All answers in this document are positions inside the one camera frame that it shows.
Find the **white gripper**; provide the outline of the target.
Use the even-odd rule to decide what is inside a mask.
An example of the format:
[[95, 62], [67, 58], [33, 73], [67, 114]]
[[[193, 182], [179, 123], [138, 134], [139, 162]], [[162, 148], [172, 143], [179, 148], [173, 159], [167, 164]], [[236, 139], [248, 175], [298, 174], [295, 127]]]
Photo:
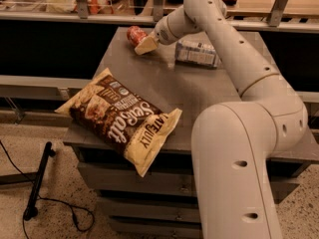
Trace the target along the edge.
[[183, 7], [178, 7], [160, 19], [154, 29], [155, 37], [144, 37], [135, 47], [138, 55], [155, 50], [159, 42], [170, 45], [183, 36], [193, 32], [193, 22], [187, 17]]

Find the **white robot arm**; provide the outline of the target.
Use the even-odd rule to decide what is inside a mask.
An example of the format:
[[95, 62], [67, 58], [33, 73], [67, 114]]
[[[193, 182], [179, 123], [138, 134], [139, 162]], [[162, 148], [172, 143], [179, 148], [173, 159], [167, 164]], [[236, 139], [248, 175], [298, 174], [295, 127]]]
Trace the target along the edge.
[[137, 47], [137, 54], [204, 32], [240, 99], [197, 117], [191, 157], [203, 239], [282, 239], [266, 160], [304, 135], [301, 98], [224, 18], [221, 0], [183, 0]]

